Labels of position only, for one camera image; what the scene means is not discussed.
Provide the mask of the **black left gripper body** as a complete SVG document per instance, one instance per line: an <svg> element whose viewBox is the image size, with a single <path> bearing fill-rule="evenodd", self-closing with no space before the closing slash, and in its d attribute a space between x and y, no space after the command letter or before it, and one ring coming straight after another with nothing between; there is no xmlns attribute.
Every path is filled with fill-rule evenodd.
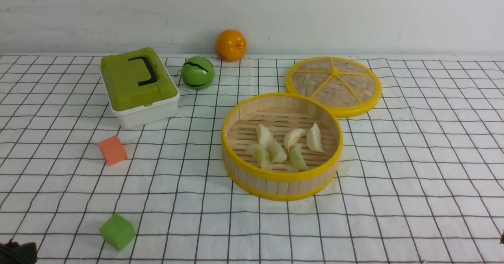
<svg viewBox="0 0 504 264"><path fill-rule="evenodd" d="M20 244L9 240L7 243L0 243L1 264L36 264L37 261L37 244L35 242Z"/></svg>

